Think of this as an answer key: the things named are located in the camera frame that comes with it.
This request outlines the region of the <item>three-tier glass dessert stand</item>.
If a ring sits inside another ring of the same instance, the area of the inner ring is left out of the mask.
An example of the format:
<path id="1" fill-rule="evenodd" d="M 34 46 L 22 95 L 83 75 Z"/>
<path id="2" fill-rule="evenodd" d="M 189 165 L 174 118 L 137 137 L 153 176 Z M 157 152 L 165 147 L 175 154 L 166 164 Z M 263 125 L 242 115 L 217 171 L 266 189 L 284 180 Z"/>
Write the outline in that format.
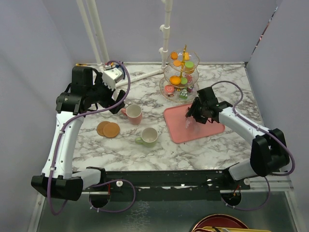
<path id="1" fill-rule="evenodd" d="M 175 67 L 173 65 L 174 60 L 172 60 L 171 57 L 170 57 L 170 54 L 172 52 L 176 52 L 178 54 L 177 60 L 180 60 L 182 62 L 182 65 L 180 67 Z M 161 91 L 162 95 L 170 101 L 177 102 L 177 103 L 191 102 L 191 101 L 193 101 L 193 99 L 195 98 L 195 96 L 197 94 L 197 91 L 199 90 L 199 86 L 197 84 L 197 81 L 199 79 L 199 72 L 198 72 L 197 68 L 198 68 L 200 59 L 197 56 L 195 51 L 188 49 L 187 45 L 184 45 L 183 48 L 173 50 L 172 52 L 170 52 L 167 55 L 167 63 L 163 68 L 163 78 L 160 80 L 160 83 L 159 83 L 160 91 Z M 189 60 L 184 60 L 185 52 L 189 53 L 189 56 L 190 56 Z M 180 78 L 182 78 L 182 77 L 186 77 L 188 75 L 184 72 L 186 61 L 191 61 L 195 64 L 195 66 L 194 66 L 195 71 L 192 74 L 189 74 L 189 75 L 192 76 L 192 81 L 190 83 L 187 83 L 186 85 L 182 85 L 181 83 L 178 84 L 178 85 L 172 85 L 169 81 L 171 76 L 175 75 L 175 76 L 179 76 Z M 165 85 L 174 86 L 174 89 L 175 89 L 175 91 L 173 92 L 174 97 L 168 97 L 167 94 L 165 94 L 165 92 L 164 92 L 164 86 Z M 191 93 L 188 92 L 188 99 L 186 99 L 186 100 L 181 99 L 179 97 L 180 91 L 184 88 L 187 89 L 188 87 L 194 87 L 193 91 Z"/>

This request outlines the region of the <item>green mug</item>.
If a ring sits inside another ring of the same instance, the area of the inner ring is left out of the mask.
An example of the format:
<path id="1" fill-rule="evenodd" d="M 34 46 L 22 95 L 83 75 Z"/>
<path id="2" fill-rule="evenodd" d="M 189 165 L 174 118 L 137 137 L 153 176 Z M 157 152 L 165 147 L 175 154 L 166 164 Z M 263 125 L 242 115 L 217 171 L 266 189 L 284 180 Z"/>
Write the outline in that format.
<path id="1" fill-rule="evenodd" d="M 154 147 L 157 143 L 158 139 L 158 132 L 154 128 L 145 128 L 142 133 L 141 137 L 135 139 L 135 143 L 138 145 L 143 145 L 145 147 L 151 148 Z"/>

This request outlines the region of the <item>toy yellow cracker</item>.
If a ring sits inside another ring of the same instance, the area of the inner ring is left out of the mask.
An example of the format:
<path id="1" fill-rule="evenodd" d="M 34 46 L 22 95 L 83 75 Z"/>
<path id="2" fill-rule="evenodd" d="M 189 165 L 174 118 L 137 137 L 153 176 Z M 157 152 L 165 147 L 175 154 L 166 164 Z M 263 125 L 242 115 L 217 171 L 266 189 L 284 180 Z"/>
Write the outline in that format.
<path id="1" fill-rule="evenodd" d="M 185 54 L 184 54 L 184 60 L 189 60 L 189 59 L 190 59 L 189 53 L 188 53 L 188 52 L 185 52 Z"/>

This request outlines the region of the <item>white pvc pipe frame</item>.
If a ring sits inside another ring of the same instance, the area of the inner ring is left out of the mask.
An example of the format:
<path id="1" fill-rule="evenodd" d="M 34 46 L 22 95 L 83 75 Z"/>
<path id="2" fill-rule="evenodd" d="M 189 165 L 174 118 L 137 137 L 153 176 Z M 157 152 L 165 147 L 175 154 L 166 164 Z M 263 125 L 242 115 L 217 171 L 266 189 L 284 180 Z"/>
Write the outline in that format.
<path id="1" fill-rule="evenodd" d="M 119 60 L 147 62 L 159 39 L 162 39 L 158 50 L 160 66 L 131 81 L 164 72 L 169 54 L 171 0 L 78 0 L 76 3 L 96 64 L 104 75 L 107 67 Z"/>

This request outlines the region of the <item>toy green cake slice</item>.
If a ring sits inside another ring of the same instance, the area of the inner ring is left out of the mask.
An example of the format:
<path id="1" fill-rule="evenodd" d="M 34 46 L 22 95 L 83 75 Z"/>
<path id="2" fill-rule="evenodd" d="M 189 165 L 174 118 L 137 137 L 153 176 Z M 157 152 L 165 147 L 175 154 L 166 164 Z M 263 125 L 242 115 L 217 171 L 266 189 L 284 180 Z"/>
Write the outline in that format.
<path id="1" fill-rule="evenodd" d="M 182 90 L 180 91 L 179 97 L 180 97 L 181 99 L 185 99 L 185 100 L 188 99 L 188 91 L 187 91 L 186 88 L 184 88 L 184 89 L 182 89 Z"/>

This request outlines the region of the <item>cork coaster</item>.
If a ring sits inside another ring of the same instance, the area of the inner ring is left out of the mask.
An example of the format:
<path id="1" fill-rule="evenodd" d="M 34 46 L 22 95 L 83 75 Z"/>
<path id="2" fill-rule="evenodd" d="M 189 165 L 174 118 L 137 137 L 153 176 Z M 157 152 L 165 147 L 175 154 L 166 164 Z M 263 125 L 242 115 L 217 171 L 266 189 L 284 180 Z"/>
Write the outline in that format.
<path id="1" fill-rule="evenodd" d="M 97 133 L 100 136 L 104 136 L 103 129 L 109 123 L 109 121 L 102 121 L 97 125 Z"/>
<path id="2" fill-rule="evenodd" d="M 116 137 L 120 132 L 120 127 L 118 124 L 114 122 L 107 123 L 102 130 L 103 134 L 107 138 L 114 138 Z"/>

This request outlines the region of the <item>toy green macaron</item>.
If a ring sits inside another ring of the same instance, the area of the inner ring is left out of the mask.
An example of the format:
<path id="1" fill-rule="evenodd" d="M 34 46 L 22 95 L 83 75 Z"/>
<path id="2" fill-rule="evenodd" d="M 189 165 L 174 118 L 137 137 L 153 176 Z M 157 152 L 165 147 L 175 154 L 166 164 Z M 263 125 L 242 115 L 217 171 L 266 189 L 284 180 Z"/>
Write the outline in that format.
<path id="1" fill-rule="evenodd" d="M 194 66 L 195 66 L 195 64 L 193 62 L 191 62 L 191 61 L 186 61 L 185 62 L 185 67 L 187 69 L 192 69 L 192 68 L 194 68 Z"/>
<path id="2" fill-rule="evenodd" d="M 188 83 L 187 78 L 186 78 L 186 77 L 182 77 L 182 78 L 181 78 L 181 84 L 182 84 L 182 85 L 186 85 L 187 83 Z"/>

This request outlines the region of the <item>pink-handled metal tongs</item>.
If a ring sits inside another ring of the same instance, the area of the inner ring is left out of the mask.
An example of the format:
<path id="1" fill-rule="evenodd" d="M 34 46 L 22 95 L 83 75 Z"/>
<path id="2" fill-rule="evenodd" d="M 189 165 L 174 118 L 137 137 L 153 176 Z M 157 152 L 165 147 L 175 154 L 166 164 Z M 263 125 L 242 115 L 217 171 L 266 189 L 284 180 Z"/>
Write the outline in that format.
<path id="1" fill-rule="evenodd" d="M 196 122 L 196 120 L 190 116 L 185 119 L 185 128 L 192 133 L 199 133 L 200 124 Z"/>

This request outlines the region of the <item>toy brown chip cookie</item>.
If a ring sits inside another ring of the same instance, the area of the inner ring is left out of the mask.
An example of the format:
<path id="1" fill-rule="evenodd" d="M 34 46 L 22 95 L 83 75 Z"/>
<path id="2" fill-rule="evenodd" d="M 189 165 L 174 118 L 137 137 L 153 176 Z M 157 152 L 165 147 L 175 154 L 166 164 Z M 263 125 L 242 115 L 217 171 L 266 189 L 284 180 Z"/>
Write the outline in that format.
<path id="1" fill-rule="evenodd" d="M 171 57 L 172 60 L 177 60 L 178 59 L 178 54 L 176 52 L 172 52 L 170 54 L 170 57 Z"/>

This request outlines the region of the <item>toy orange egg tart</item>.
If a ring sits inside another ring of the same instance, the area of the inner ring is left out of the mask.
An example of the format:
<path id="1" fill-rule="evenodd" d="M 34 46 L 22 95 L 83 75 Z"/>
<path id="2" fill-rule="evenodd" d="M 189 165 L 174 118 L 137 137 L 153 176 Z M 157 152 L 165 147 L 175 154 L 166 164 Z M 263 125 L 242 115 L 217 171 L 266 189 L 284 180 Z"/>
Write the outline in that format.
<path id="1" fill-rule="evenodd" d="M 172 85 L 178 85 L 181 83 L 181 78 L 179 76 L 174 75 L 170 77 L 169 81 Z"/>

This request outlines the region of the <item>toy purple cake slice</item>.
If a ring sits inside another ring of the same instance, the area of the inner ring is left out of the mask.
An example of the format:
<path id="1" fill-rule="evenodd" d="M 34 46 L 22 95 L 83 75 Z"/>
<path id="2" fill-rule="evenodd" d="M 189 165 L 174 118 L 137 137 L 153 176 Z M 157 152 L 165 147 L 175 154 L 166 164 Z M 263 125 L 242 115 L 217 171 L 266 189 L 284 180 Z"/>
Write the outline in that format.
<path id="1" fill-rule="evenodd" d="M 188 87 L 187 91 L 191 93 L 193 91 L 193 89 L 194 89 L 194 87 Z"/>

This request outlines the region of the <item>toy bread bun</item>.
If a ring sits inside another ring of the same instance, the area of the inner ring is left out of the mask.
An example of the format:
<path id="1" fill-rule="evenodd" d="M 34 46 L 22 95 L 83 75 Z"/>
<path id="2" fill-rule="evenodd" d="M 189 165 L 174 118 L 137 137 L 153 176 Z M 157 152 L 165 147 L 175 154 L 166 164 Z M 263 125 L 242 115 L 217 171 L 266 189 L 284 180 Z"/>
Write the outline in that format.
<path id="1" fill-rule="evenodd" d="M 185 68 L 185 73 L 186 74 L 192 74 L 195 71 L 195 68 Z"/>

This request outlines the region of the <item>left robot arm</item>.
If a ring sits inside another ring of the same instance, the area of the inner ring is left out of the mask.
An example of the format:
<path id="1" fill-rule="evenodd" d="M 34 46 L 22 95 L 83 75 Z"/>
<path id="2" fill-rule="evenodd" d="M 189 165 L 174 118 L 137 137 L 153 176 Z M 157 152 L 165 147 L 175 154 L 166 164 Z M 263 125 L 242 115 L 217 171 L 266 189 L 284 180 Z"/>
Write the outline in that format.
<path id="1" fill-rule="evenodd" d="M 76 201 L 88 187 L 100 191 L 107 179 L 102 168 L 86 168 L 73 173 L 72 159 L 79 130 L 91 106 L 101 105 L 112 114 L 124 108 L 125 91 L 116 91 L 124 71 L 117 67 L 99 72 L 89 66 L 72 68 L 71 83 L 56 99 L 56 130 L 48 159 L 31 186 L 44 197 Z"/>

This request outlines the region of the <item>pink serving tray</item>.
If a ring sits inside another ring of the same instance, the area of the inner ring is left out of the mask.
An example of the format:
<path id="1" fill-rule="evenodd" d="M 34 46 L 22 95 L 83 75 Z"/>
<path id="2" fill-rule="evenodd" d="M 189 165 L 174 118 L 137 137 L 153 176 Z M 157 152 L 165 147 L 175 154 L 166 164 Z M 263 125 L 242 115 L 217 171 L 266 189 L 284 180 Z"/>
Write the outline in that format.
<path id="1" fill-rule="evenodd" d="M 225 131 L 225 126 L 217 122 L 198 123 L 193 117 L 185 117 L 191 104 L 183 104 L 164 110 L 164 118 L 171 140 L 180 144 L 191 140 L 216 135 Z"/>

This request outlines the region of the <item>toy orange round cookie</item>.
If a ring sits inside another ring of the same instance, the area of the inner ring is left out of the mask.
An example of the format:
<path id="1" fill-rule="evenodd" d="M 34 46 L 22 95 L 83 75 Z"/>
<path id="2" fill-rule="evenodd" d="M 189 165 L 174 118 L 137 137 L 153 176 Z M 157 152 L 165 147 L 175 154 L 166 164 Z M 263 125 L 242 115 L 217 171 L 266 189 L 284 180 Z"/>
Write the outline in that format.
<path id="1" fill-rule="evenodd" d="M 182 62 L 181 62 L 180 60 L 174 60 L 174 61 L 173 61 L 173 65 L 174 65 L 175 67 L 180 67 L 180 66 L 182 65 Z"/>

